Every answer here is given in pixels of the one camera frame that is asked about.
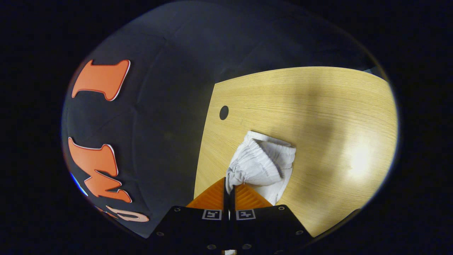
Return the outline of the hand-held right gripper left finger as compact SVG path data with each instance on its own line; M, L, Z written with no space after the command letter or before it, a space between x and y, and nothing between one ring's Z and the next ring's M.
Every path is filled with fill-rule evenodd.
M150 255L223 255L228 195L221 178L186 206L173 206L149 236Z

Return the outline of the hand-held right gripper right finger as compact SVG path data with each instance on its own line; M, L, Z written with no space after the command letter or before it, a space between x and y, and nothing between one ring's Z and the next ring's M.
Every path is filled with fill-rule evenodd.
M233 187L229 201L237 255L298 255L314 242L287 205L271 205L247 184Z

